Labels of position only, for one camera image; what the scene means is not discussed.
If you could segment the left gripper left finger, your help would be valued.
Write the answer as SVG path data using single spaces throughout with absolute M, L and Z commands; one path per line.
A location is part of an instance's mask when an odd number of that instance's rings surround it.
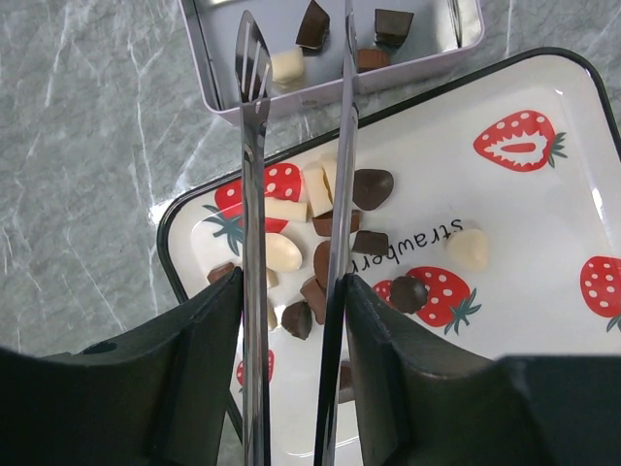
M 234 269 L 79 353 L 1 352 L 5 465 L 213 465 L 242 314 Z

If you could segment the metal serving tongs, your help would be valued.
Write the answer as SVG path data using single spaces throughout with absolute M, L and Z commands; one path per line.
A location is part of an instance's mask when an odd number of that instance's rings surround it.
M 346 268 L 345 232 L 353 182 L 355 133 L 355 22 L 344 3 L 345 45 L 341 97 L 342 129 L 327 140 L 298 148 L 282 161 L 266 162 L 264 142 L 271 104 L 272 54 L 250 12 L 244 12 L 236 43 L 243 139 L 241 214 L 245 271 L 244 338 L 235 375 L 244 419 L 248 465 L 358 465 L 362 461 L 349 391 L 329 378 L 347 359 L 342 317 L 332 308 L 334 279 Z M 302 171 L 324 171 L 333 209 L 311 216 Z M 330 254 L 331 274 L 312 269 L 317 247 Z M 266 270 L 278 275 L 268 289 Z

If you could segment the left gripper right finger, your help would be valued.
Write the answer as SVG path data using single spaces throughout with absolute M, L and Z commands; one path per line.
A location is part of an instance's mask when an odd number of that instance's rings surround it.
M 355 408 L 367 465 L 616 465 L 620 360 L 461 349 L 346 280 Z

